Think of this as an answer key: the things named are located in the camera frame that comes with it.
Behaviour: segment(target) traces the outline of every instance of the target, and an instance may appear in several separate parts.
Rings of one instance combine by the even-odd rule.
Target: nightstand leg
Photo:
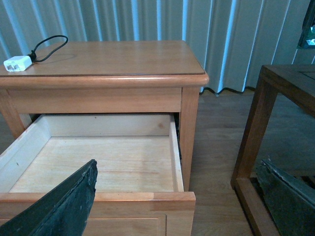
[[[187,87],[182,91],[179,143],[182,154],[184,190],[189,190],[191,159],[197,118],[199,87]]]
[[[11,97],[5,89],[0,89],[0,112],[15,139],[18,138],[32,122],[29,114],[19,114],[16,111]]]

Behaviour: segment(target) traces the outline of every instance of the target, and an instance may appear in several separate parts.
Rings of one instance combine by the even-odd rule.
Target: table frame
[[[180,113],[188,191],[199,91],[208,81],[183,41],[69,42],[49,62],[26,71],[0,67],[0,112],[14,138],[32,122],[29,114]]]
[[[315,65],[262,66],[231,186],[258,236],[279,236],[250,176],[278,92],[315,117]]]

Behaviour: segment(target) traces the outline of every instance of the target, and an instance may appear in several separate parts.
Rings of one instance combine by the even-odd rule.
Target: white charger
[[[24,71],[32,64],[32,60],[29,56],[14,56],[5,60],[3,64],[9,72]]]

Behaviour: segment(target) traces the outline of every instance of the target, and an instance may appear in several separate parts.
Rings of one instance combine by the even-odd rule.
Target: black object
[[[46,42],[46,41],[52,39],[52,38],[57,38],[57,37],[65,38],[65,42],[64,42],[62,45],[56,47],[54,50],[52,50],[45,58],[43,58],[43,59],[41,59],[41,60],[37,60],[37,55],[36,55],[35,51],[36,51],[36,49],[38,48],[38,46],[39,46],[40,44],[42,44],[42,43],[44,43],[44,42]],[[54,53],[55,51],[57,51],[58,49],[62,48],[64,45],[66,45],[67,42],[68,42],[68,37],[67,37],[67,36],[64,36],[64,35],[54,35],[54,36],[51,36],[51,37],[49,37],[49,38],[44,39],[44,40],[41,41],[40,43],[38,43],[38,44],[35,46],[34,50],[31,50],[31,54],[28,54],[28,56],[31,58],[31,61],[32,61],[32,62],[42,62],[42,61],[45,61],[47,58],[49,58],[49,57],[51,56],[52,53]]]
[[[282,236],[315,235],[315,190],[262,160],[257,178]]]
[[[298,42],[298,48],[314,49],[315,45],[309,45],[307,40],[315,39],[315,0],[311,0],[302,25],[302,33]]]
[[[0,236],[81,236],[97,177],[91,160],[56,188],[0,227]]]

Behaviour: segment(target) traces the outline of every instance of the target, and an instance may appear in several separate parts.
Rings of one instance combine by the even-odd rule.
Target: open drawer
[[[0,156],[0,224],[91,159],[84,235],[190,235],[195,196],[183,189],[170,114],[42,115]]]

